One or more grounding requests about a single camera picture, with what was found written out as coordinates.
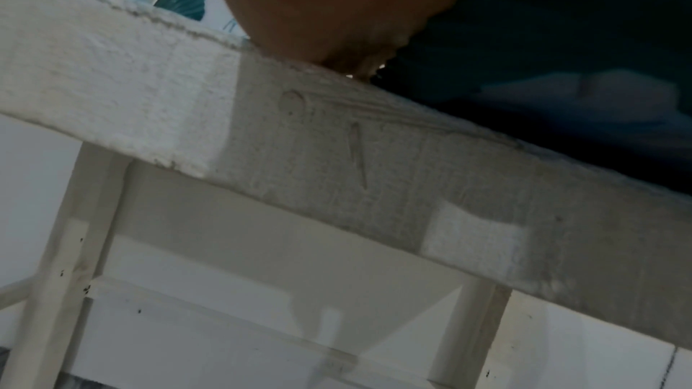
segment wooden beam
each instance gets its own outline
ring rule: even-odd
[[[0,389],[50,389],[61,370],[123,188],[129,158],[84,144],[0,380]]]
[[[0,287],[0,310],[27,299],[33,280],[34,277],[24,278],[10,285]]]
[[[0,0],[0,112],[692,348],[692,200],[121,0]]]

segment dark line on wall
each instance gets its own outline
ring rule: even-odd
[[[668,366],[665,367],[665,373],[663,374],[663,379],[661,380],[661,384],[658,386],[658,389],[665,389],[665,383],[668,381],[668,375],[670,374],[670,371],[673,369],[673,365],[675,364],[675,356],[678,355],[678,347],[676,346],[673,349],[673,355],[670,356],[670,360],[668,361]]]

